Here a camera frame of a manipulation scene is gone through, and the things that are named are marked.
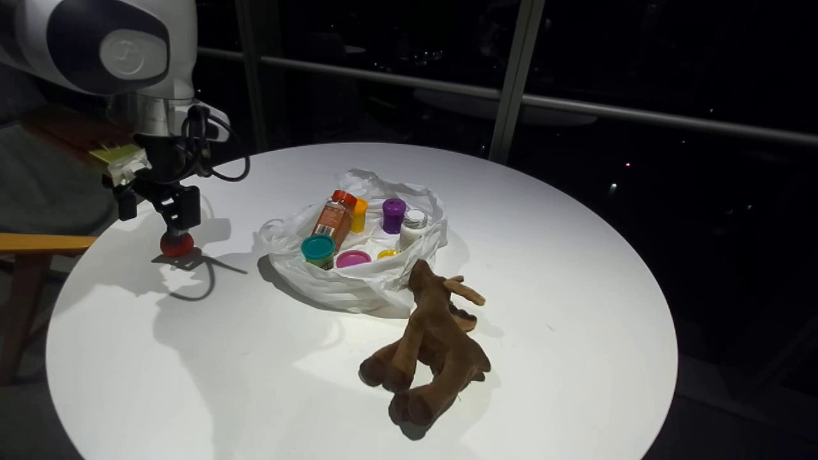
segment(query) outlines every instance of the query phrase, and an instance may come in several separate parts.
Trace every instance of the cable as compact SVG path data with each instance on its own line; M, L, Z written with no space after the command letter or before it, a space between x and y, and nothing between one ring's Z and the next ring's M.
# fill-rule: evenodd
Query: cable
M180 123L180 137L188 141L188 117Z
M201 302L201 299L206 299L214 290L214 269L211 269L211 262L206 258L205 258L205 265L206 265L206 289L205 289L201 295L184 295L184 293L175 293L175 290L170 290L170 295L180 299L180 302Z
M232 270L232 274L248 274L248 270L242 270L242 269L234 269L234 265L226 265L226 262L221 262L221 260L218 260L218 258L206 258L205 255L205 265L206 265L206 289L205 289L205 293L200 293L200 295L184 295L184 293L175 293L175 290L170 290L170 295L173 299L180 299L180 302L201 302L201 299L206 299L211 290L214 290L214 269L219 265L219 269L225 269L225 270Z
M206 119L218 123L218 125L225 127L232 137L238 137L234 129L232 129L226 123L221 123L219 117L206 114ZM246 170L238 173L238 177L225 177L225 173L219 173L219 170L214 170L214 168L209 168L209 170L211 170L211 177L218 177L218 178L221 178L221 182L242 182L242 178L251 177L251 156L248 156L248 150L242 152L242 157L246 157Z

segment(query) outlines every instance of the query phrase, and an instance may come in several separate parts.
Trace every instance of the brown plush toy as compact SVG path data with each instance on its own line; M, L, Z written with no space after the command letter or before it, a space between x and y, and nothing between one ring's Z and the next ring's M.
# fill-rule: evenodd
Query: brown plush toy
M471 381L482 381L491 363L482 348L464 331L474 316L458 309L450 293L485 304L481 293L462 286L462 276L434 276L427 260L416 260L408 276L416 309L404 334L359 363L359 381L394 391L388 417L408 439L422 439ZM434 373L432 384L412 385L416 359Z

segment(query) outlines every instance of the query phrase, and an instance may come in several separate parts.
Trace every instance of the clear plastic bag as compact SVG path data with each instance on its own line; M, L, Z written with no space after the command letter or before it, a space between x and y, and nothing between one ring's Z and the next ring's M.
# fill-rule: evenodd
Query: clear plastic bag
M275 217L255 233L255 243L269 253L269 265L275 270L275 279L287 284L289 293L316 307L345 312L399 307L408 312L414 302L405 290L405 280L414 260L432 258L436 248L446 243L446 220L439 202L428 188L390 183L359 168L347 170L336 182L336 188L368 202L364 233L350 235L341 248L379 233L381 205L388 197L400 197L412 209L423 211L427 228L418 239L390 258L324 270L306 262L301 255L301 239L312 235L312 225L324 206L324 202L316 202L290 217Z

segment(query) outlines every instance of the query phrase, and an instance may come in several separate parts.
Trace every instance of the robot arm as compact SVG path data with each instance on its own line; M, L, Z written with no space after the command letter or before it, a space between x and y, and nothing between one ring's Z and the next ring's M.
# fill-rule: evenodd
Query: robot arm
M178 182L211 173L209 141L230 137L225 111L193 100L193 0L0 0L0 64L59 86L109 96L148 166L109 183L120 217L148 200L178 253L200 225L200 191Z
M180 136L193 106L193 0L0 0L0 64L59 86L125 96L137 136ZM211 123L214 141L226 129Z

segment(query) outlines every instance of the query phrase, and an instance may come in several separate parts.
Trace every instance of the table surface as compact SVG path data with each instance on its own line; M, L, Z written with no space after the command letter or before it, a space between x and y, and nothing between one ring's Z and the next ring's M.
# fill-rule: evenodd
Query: table surface
M488 381L471 384L418 442L388 421L390 393L358 366L405 325L327 312L264 279L252 235L327 200L347 168L428 187L450 220L432 265L488 304L471 331ZM641 456L676 381L674 325L634 248L568 194L482 157L394 142L252 156L241 183L201 187L206 255L248 276L148 262L161 217L140 206L77 262L51 316L48 385L88 460L252 456Z

